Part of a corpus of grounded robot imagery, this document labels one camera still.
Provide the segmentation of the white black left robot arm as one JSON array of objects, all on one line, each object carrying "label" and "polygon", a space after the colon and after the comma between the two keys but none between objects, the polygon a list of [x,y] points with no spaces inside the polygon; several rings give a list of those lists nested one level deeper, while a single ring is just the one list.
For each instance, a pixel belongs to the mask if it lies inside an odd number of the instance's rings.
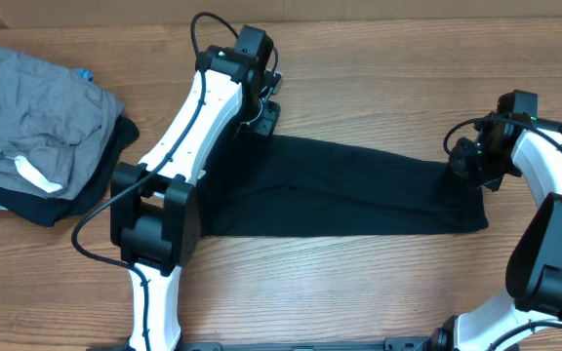
[{"label": "white black left robot arm", "polygon": [[129,350],[175,350],[181,339],[181,269],[200,235],[196,184],[230,127],[267,136],[277,118],[282,76],[275,47],[209,47],[188,96],[158,143],[137,165],[120,164],[111,181],[110,240],[133,288]]}]

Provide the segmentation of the black t-shirt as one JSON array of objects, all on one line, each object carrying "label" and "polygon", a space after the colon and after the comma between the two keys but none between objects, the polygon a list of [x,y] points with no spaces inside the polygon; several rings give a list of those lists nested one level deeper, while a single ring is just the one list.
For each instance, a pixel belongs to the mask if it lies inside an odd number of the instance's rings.
[{"label": "black t-shirt", "polygon": [[471,233],[481,190],[443,163],[292,136],[229,136],[197,184],[203,232],[228,237]]}]

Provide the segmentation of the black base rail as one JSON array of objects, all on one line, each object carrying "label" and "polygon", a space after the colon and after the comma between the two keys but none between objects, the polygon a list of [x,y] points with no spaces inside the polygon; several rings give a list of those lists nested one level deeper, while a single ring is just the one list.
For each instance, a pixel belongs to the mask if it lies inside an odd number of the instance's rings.
[{"label": "black base rail", "polygon": [[387,337],[384,341],[371,342],[316,342],[316,343],[268,343],[222,345],[218,342],[179,342],[175,351],[453,351],[451,337],[444,331],[433,336]]}]

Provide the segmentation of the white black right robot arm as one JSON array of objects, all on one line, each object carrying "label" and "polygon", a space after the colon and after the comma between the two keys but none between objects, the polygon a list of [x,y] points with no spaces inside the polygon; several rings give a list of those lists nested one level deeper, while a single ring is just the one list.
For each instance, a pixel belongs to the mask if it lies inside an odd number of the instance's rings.
[{"label": "white black right robot arm", "polygon": [[447,150],[450,166],[488,188],[504,175],[524,177],[537,212],[511,254],[504,288],[450,318],[420,350],[512,350],[536,332],[562,330],[562,124],[515,112],[468,123],[478,136]]}]

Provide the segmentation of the grey folded shirt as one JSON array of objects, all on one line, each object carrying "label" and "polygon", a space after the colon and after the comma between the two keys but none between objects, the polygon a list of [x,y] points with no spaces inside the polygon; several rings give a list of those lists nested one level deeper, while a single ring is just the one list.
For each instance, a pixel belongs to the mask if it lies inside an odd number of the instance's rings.
[{"label": "grey folded shirt", "polygon": [[123,110],[76,71],[0,47],[0,187],[75,198]]}]

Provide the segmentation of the black folded garment in stack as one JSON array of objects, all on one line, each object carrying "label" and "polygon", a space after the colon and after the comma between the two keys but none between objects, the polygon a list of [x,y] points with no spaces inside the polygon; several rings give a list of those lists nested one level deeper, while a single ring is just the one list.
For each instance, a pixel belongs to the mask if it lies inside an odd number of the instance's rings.
[{"label": "black folded garment in stack", "polygon": [[139,136],[136,124],[119,116],[96,170],[72,200],[42,198],[0,187],[0,205],[15,215],[46,227],[52,227],[57,221],[68,217],[84,215],[105,194],[121,152]]}]

